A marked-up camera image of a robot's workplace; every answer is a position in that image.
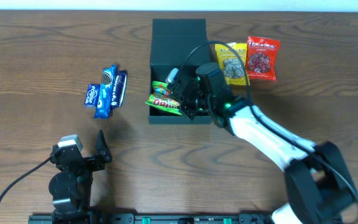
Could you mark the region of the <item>dark green gift box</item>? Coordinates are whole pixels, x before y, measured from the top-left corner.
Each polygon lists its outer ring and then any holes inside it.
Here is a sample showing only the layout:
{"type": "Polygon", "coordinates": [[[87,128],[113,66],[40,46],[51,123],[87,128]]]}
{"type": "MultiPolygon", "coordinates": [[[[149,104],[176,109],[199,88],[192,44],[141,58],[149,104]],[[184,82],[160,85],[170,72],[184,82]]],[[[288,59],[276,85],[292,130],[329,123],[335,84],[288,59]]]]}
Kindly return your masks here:
{"type": "MultiPolygon", "coordinates": [[[[164,82],[173,68],[180,68],[191,51],[208,40],[205,19],[154,19],[150,51],[150,81],[164,82]]],[[[207,113],[194,120],[149,107],[150,124],[209,124],[207,113]]]]}

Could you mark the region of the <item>blue Oreo cookie pack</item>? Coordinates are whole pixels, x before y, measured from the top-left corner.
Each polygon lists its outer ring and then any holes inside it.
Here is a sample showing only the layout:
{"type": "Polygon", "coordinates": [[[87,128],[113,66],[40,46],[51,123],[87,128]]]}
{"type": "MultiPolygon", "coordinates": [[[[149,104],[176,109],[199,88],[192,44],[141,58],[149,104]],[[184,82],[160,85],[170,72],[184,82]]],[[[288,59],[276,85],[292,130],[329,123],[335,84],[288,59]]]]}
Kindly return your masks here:
{"type": "Polygon", "coordinates": [[[103,76],[101,80],[98,104],[94,114],[94,118],[107,119],[111,112],[111,100],[113,82],[116,77],[117,66],[111,65],[109,68],[103,70],[103,76]]]}

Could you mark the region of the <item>yellow Hacks candy bag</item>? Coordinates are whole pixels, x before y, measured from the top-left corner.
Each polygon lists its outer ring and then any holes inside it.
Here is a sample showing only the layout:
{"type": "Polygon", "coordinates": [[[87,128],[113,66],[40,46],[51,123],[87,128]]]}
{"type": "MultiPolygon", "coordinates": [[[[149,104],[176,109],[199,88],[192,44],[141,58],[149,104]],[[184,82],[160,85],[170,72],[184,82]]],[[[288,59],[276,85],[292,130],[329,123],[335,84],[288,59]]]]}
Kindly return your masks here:
{"type": "Polygon", "coordinates": [[[220,69],[228,85],[246,86],[247,72],[242,68],[246,62],[247,44],[244,42],[230,42],[228,46],[233,48],[240,58],[230,51],[228,47],[221,44],[215,45],[216,57],[220,69]]]}

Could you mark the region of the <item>dark blue Cadbury chocolate bar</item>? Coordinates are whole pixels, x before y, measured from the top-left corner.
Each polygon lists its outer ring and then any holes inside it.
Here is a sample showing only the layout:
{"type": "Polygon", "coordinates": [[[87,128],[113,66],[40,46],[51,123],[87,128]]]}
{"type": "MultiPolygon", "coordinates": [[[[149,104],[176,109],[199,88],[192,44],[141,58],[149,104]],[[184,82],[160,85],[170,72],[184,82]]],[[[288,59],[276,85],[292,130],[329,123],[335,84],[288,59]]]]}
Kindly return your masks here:
{"type": "Polygon", "coordinates": [[[127,71],[126,70],[118,71],[113,82],[112,100],[111,100],[112,109],[121,107],[124,101],[126,84],[127,84],[127,71]]]}

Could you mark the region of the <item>green Haribo gummy bag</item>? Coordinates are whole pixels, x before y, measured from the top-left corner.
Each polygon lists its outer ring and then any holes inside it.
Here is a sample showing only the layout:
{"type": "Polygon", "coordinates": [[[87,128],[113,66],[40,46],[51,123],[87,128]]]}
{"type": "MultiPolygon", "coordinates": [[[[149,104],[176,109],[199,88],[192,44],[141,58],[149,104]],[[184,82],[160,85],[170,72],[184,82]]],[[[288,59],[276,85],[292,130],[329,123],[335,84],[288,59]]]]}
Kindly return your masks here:
{"type": "Polygon", "coordinates": [[[179,110],[180,103],[170,98],[171,91],[167,88],[167,86],[168,85],[164,82],[153,81],[153,93],[149,96],[149,99],[145,102],[145,104],[158,110],[181,116],[179,110]]]}

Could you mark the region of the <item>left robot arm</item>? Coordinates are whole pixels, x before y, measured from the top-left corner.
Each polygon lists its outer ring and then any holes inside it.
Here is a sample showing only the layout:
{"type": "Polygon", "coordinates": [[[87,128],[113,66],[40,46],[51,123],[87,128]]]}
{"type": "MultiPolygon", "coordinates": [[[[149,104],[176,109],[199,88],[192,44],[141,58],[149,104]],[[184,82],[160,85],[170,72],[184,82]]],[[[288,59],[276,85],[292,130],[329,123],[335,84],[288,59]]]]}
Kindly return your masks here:
{"type": "Polygon", "coordinates": [[[96,154],[83,157],[83,145],[78,135],[64,136],[52,147],[51,163],[60,170],[52,177],[48,189],[55,210],[53,223],[101,223],[103,216],[91,207],[93,173],[105,169],[112,161],[104,133],[99,130],[94,148],[96,154]]]}

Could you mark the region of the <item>red Hacks candy bag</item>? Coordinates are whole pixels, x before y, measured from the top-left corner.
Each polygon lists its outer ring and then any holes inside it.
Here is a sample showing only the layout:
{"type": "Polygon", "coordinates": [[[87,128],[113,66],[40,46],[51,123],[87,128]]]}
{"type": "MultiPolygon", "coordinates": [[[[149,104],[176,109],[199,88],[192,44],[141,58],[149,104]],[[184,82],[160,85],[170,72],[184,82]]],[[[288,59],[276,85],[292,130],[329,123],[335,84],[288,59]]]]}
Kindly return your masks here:
{"type": "Polygon", "coordinates": [[[246,70],[250,79],[277,80],[275,61],[280,46],[279,40],[248,36],[246,70]]]}

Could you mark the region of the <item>blue Eclipse mint box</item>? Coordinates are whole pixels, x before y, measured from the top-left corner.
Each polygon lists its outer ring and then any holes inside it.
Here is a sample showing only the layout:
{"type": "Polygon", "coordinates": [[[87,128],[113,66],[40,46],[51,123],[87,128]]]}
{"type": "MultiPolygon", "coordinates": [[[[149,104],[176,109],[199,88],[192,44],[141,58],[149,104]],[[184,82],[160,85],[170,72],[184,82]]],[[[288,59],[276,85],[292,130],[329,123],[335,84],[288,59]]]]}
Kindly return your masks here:
{"type": "Polygon", "coordinates": [[[100,84],[90,83],[88,85],[84,101],[85,108],[97,107],[100,87],[100,84]]]}

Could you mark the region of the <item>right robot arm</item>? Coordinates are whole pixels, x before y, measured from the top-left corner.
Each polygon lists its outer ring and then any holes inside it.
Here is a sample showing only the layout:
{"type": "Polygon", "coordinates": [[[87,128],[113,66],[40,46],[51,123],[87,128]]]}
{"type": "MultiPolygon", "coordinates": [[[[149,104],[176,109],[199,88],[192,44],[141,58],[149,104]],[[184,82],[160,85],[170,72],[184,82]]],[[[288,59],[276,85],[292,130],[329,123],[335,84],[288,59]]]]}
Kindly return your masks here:
{"type": "Polygon", "coordinates": [[[251,143],[281,169],[288,202],[271,214],[272,223],[337,223],[343,210],[358,206],[338,147],[301,138],[266,117],[250,99],[232,92],[218,64],[193,72],[173,68],[166,81],[183,116],[208,113],[216,126],[251,143]]]}

